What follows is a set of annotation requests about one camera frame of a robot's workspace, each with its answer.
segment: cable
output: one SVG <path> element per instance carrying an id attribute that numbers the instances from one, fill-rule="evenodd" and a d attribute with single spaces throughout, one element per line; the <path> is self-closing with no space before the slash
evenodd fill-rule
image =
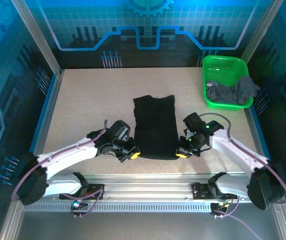
<path id="1" fill-rule="evenodd" d="M 227 206 L 227 207 L 226 207 L 225 214 L 227 214 L 227 213 L 228 213 L 228 210 L 229 210 L 229 206 Z"/>
<path id="2" fill-rule="evenodd" d="M 230 120 L 221 115 L 221 114 L 218 114 L 218 113 L 211 113 L 211 112 L 208 112 L 208 113 L 203 113 L 201 115 L 199 115 L 200 117 L 202 116 L 205 116 L 205 115 L 216 115 L 216 116 L 219 116 L 223 119 L 225 119 L 228 123 L 228 128 L 227 128 L 227 137 L 228 139 L 230 140 L 230 142 L 235 146 L 237 147 L 239 150 L 241 150 L 243 153 L 249 155 L 251 158 L 255 159 L 256 161 L 258 161 L 260 164 L 262 164 L 267 170 L 269 170 L 273 175 L 274 177 L 278 180 L 278 182 L 281 184 L 281 186 L 284 188 L 285 192 L 286 192 L 286 184 L 285 182 L 281 179 L 281 177 L 268 165 L 266 164 L 264 161 L 262 161 L 261 159 L 258 159 L 256 156 L 254 156 L 252 153 L 248 152 L 246 149 L 244 149 L 243 147 L 239 146 L 235 141 L 233 141 L 233 139 L 231 138 L 231 134 L 230 134 L 230 130 L 231 130 L 231 122 Z M 285 202 L 276 202 L 276 204 L 280 204 L 280 205 L 286 205 L 286 201 Z"/>
<path id="3" fill-rule="evenodd" d="M 103 190 L 102 190 L 102 189 L 99 189 L 99 190 L 97 190 L 97 191 L 95 191 L 95 192 L 92 192 L 92 193 L 89 194 L 89 195 L 81 196 L 81 197 L 74 197 L 74 196 L 71 196 L 71 195 L 66 194 L 66 193 L 63 193 L 62 195 L 63 195 L 64 197 L 67 197 L 67 198 L 72 199 L 72 200 L 83 200 L 83 199 L 88 199 L 88 198 L 90 198 L 90 197 L 93 197 L 93 196 L 95 196 L 97 193 L 101 193 L 101 194 L 102 194 L 102 192 L 103 192 Z"/>
<path id="4" fill-rule="evenodd" d="M 61 154 L 65 154 L 66 152 L 69 152 L 71 150 L 77 149 L 77 148 L 81 148 L 83 146 L 86 146 L 90 143 L 95 142 L 96 140 L 98 140 L 107 130 L 107 125 L 108 125 L 108 120 L 105 119 L 104 121 L 104 127 L 101 130 L 101 132 L 93 139 L 90 139 L 89 141 L 83 142 L 80 145 L 76 145 L 76 146 L 70 146 L 66 149 L 63 149 L 61 151 L 58 151 L 56 153 L 54 153 L 53 155 L 47 157 L 46 159 L 44 159 L 43 161 L 39 162 L 38 164 L 36 164 L 34 167 L 32 167 L 22 178 L 21 180 L 18 182 L 18 184 L 16 185 L 16 187 L 14 188 L 14 191 L 11 195 L 11 200 L 17 200 L 16 195 L 18 193 L 18 190 L 20 189 L 21 185 L 23 184 L 23 182 L 31 175 L 31 173 L 37 169 L 38 167 L 40 167 L 42 164 L 44 164 L 45 162 L 50 162 L 51 159 L 56 158 L 58 156 L 60 156 Z"/>
<path id="5" fill-rule="evenodd" d="M 223 211 L 218 211 L 218 210 L 214 210 L 215 212 L 219 213 L 219 214 L 224 214 Z M 237 220 L 239 223 L 241 223 L 244 227 L 246 227 L 257 239 L 259 240 L 263 240 L 263 238 L 261 238 L 252 228 L 250 228 L 244 221 L 242 221 L 241 219 L 239 219 L 236 216 L 233 215 L 228 215 L 229 217 Z"/>
<path id="6" fill-rule="evenodd" d="M 114 155 L 114 154 L 112 154 L 112 153 L 103 153 L 103 155 L 112 155 L 113 157 L 116 157 L 116 158 L 117 158 L 117 156 Z"/>
<path id="7" fill-rule="evenodd" d="M 100 189 L 100 190 L 99 190 L 99 195 L 98 195 L 97 199 L 95 200 L 95 202 L 94 202 L 94 204 L 92 205 L 92 207 L 91 207 L 86 213 L 80 214 L 80 215 L 76 215 L 76 214 L 74 213 L 73 209 L 71 209 L 71 213 L 74 215 L 74 218 L 76 218 L 76 217 L 83 218 L 83 217 L 85 217 L 86 215 L 88 215 L 88 214 L 94 209 L 95 205 L 97 204 L 98 200 L 100 199 L 100 197 L 101 197 L 101 195 L 102 195 L 102 192 L 103 192 L 103 190 Z"/>
<path id="8" fill-rule="evenodd" d="M 227 216 L 230 216 L 232 213 L 235 212 L 235 210 L 238 208 L 239 204 L 240 204 L 240 197 L 237 196 L 237 202 L 236 202 L 236 205 L 235 205 L 235 207 L 233 208 L 233 210 L 230 211 L 228 214 L 224 214 L 224 215 L 221 216 L 221 217 L 222 217 L 222 218 L 225 218 L 225 217 L 227 217 Z"/>
<path id="9" fill-rule="evenodd" d="M 210 146 L 210 147 L 208 147 L 208 148 L 205 148 L 205 149 L 203 149 L 203 150 L 200 150 L 198 153 L 203 153 L 203 152 L 205 152 L 205 151 L 208 151 L 208 150 L 210 150 L 212 147 Z"/>

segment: gear graphic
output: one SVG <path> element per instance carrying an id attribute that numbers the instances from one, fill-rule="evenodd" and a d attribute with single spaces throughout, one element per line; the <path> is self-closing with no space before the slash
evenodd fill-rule
<path id="1" fill-rule="evenodd" d="M 168 10 L 169 5 L 174 3 L 174 0 L 125 0 L 127 9 L 132 10 L 133 14 L 139 14 L 140 17 L 145 15 L 156 17 L 157 14 L 163 14 L 163 10 Z"/>
<path id="2" fill-rule="evenodd" d="M 11 0 L 0 0 L 0 23 L 4 24 L 12 15 Z"/>

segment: blue edge trim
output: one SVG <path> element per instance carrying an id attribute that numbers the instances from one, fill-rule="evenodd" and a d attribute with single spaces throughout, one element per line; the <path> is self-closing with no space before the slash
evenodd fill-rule
<path id="1" fill-rule="evenodd" d="M 35 147 L 36 147 L 36 144 L 37 144 L 37 140 L 38 140 L 38 137 L 39 137 L 39 134 L 40 134 L 40 131 L 41 131 L 41 126 L 43 124 L 45 113 L 47 111 L 48 104 L 49 104 L 49 101 L 50 101 L 50 97 L 51 97 L 51 94 L 52 94 L 52 90 L 53 90 L 53 87 L 54 87 L 55 79 L 56 79 L 56 76 L 53 74 L 53 77 L 52 77 L 52 80 L 51 80 L 51 84 L 49 85 L 49 88 L 48 88 L 48 91 L 47 91 L 47 95 L 46 95 L 46 98 L 45 98 L 45 101 L 44 101 L 44 104 L 43 104 L 43 108 L 42 108 L 41 114 L 40 114 L 39 119 L 38 119 L 38 123 L 37 123 L 36 129 L 35 129 L 34 137 L 33 137 L 32 143 L 31 143 L 31 147 L 29 148 L 29 152 L 30 153 L 33 153 L 34 150 L 35 150 Z"/>
<path id="2" fill-rule="evenodd" d="M 267 143 L 265 142 L 265 139 L 264 139 L 264 136 L 263 136 L 263 132 L 262 132 L 262 129 L 261 129 L 261 126 L 260 126 L 260 123 L 259 123 L 259 119 L 258 119 L 257 113 L 255 112 L 255 108 L 252 105 L 249 109 L 250 109 L 250 111 L 252 113 L 252 116 L 253 116 L 254 124 L 255 124 L 255 127 L 257 129 L 258 138 L 259 138 L 260 143 L 262 145 L 264 155 L 268 159 L 271 159 L 271 156 L 270 156 L 270 153 L 269 153 L 269 150 L 268 150 L 268 146 L 267 146 Z"/>

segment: table surface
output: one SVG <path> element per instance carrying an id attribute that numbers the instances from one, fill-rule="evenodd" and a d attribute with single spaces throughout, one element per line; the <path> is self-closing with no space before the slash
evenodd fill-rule
<path id="1" fill-rule="evenodd" d="M 66 69 L 58 93 L 55 109 L 43 152 L 49 153 L 74 144 L 91 131 L 102 129 L 104 119 L 108 126 L 121 119 L 136 126 L 134 98 L 151 95 L 163 98 L 175 96 L 175 115 L 178 135 L 186 126 L 183 119 L 193 112 L 220 113 L 232 123 L 231 134 L 241 143 L 255 150 L 253 137 L 243 110 L 213 110 L 206 107 L 203 98 L 202 68 L 112 68 Z M 206 122 L 216 120 L 227 127 L 224 119 L 204 116 Z M 203 152 L 201 157 L 177 160 L 152 160 L 138 157 L 120 163 L 111 155 L 100 155 L 65 169 L 62 174 L 81 172 L 95 174 L 208 174 L 241 172 L 241 169 L 215 149 Z"/>

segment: gray floor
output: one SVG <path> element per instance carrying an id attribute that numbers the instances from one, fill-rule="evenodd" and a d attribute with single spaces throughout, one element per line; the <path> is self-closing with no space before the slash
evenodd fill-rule
<path id="1" fill-rule="evenodd" d="M 233 214 L 263 240 L 279 240 L 274 213 L 250 203 Z M 92 213 L 74 219 L 67 213 L 24 214 L 17 240 L 255 240 L 236 220 L 209 213 Z"/>

